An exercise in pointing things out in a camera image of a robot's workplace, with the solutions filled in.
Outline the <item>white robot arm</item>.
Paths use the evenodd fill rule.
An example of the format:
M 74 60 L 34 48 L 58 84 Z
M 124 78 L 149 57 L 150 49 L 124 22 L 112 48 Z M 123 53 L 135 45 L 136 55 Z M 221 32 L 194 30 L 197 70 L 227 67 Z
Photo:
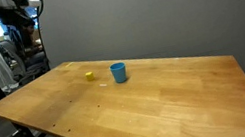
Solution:
M 0 9 L 17 9 L 19 7 L 39 7 L 42 4 L 40 0 L 0 0 Z

